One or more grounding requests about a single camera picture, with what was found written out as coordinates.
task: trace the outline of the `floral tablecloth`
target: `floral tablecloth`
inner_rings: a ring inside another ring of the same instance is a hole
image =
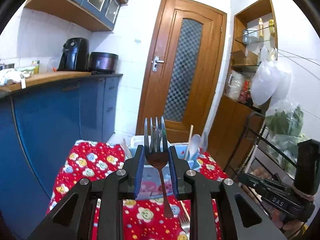
[[[209,179],[222,180],[226,174],[209,156],[207,152],[201,154],[197,161],[201,165],[200,172]],[[88,177],[94,181],[104,179],[113,171],[122,168],[124,152],[120,145],[109,145],[92,141],[76,141],[74,147],[56,177],[49,212],[59,200],[63,198],[77,181]],[[124,239],[141,240],[188,240],[180,227],[178,215],[183,212],[180,202],[174,196],[169,196],[169,202],[174,213],[174,218],[165,218],[163,215],[163,198],[150,200],[124,200],[123,225]],[[187,211],[190,211],[190,201],[183,202]],[[215,215],[217,239],[220,237],[219,219],[215,201],[212,200]],[[100,201],[98,201],[93,224],[92,240],[97,238]]]

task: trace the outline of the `white tag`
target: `white tag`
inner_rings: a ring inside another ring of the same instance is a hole
[[[26,88],[26,80],[24,78],[21,79],[21,88],[22,89]]]

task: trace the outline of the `blue plastic container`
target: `blue plastic container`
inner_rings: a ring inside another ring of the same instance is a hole
[[[187,150],[187,145],[177,145],[175,146],[178,158],[183,159],[185,152]],[[132,154],[132,157],[136,154],[136,148],[129,148]],[[191,169],[199,171],[201,165],[196,160],[188,161]],[[162,169],[164,184],[166,188],[167,195],[172,195],[172,185],[171,177],[169,171],[169,164],[167,164]],[[138,194],[137,200],[150,199],[150,198],[160,198],[163,197],[162,187],[160,181],[160,175],[156,168],[151,165],[144,165],[142,173],[142,181],[140,193]]]

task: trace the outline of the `white wall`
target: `white wall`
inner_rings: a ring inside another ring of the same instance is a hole
[[[116,132],[125,137],[131,137],[135,134],[143,77],[160,1],[129,0],[128,5],[122,6],[120,9],[114,31],[112,33],[93,33],[90,41],[91,51],[119,55],[117,72],[123,73],[124,76],[118,90]],[[227,13],[226,50],[230,29],[230,0],[195,1]],[[226,58],[227,53],[225,51],[223,59],[225,60]],[[216,94],[222,93],[221,82],[223,79],[219,78],[218,93]],[[217,105],[217,98],[218,96],[215,97],[214,106]],[[214,111],[213,107],[209,114],[211,119],[213,119]]]
[[[257,0],[231,0],[233,16]],[[278,28],[278,48],[308,58],[320,64],[320,38],[303,12],[292,0],[272,0]],[[292,68],[292,80],[287,97],[301,104],[304,112],[302,133],[320,140],[320,66],[294,55],[279,54],[278,60]],[[320,194],[316,198],[320,206]]]
[[[92,32],[53,15],[24,9],[22,5],[0,35],[0,62],[15,67],[30,66],[40,60],[40,72],[59,66],[67,39],[90,39]]]

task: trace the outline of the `wooden countertop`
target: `wooden countertop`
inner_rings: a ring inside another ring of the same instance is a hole
[[[72,79],[87,76],[91,76],[91,72],[57,71],[50,73],[33,74],[30,78],[26,79],[26,88],[63,79]],[[17,90],[21,90],[21,84],[13,84],[9,86],[5,85],[0,87],[0,90],[5,92],[14,92]]]

